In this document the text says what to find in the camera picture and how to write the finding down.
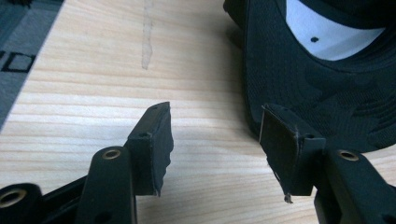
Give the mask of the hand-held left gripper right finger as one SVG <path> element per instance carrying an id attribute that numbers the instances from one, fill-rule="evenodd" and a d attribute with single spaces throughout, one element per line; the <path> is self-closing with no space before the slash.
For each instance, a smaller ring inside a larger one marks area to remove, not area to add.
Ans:
<path id="1" fill-rule="evenodd" d="M 286 107 L 263 107 L 260 144 L 286 203 L 316 191 L 319 224 L 396 224 L 396 187 L 359 151 L 331 146 Z"/>

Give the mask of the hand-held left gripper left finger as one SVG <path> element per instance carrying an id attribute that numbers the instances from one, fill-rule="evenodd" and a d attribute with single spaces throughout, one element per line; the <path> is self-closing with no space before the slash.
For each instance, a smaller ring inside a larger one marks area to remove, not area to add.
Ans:
<path id="1" fill-rule="evenodd" d="M 168 102 L 149 107 L 121 147 L 92 157 L 75 224 L 137 224 L 137 195 L 161 194 L 174 147 Z"/>

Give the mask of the black and white cap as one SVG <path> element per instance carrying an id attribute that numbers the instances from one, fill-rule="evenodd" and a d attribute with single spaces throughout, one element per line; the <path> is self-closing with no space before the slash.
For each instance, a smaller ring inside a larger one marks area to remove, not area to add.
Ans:
<path id="1" fill-rule="evenodd" d="M 303 0 L 338 21 L 386 30 L 354 56 L 317 59 L 286 24 L 286 0 L 225 0 L 243 32 L 247 122 L 258 134 L 262 108 L 282 105 L 333 147 L 362 152 L 396 144 L 396 0 Z"/>

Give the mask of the grey patterned floor mat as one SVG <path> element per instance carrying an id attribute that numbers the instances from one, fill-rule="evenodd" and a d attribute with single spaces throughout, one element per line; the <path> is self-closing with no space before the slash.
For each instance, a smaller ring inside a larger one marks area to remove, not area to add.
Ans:
<path id="1" fill-rule="evenodd" d="M 0 0 L 0 131 L 64 0 Z"/>

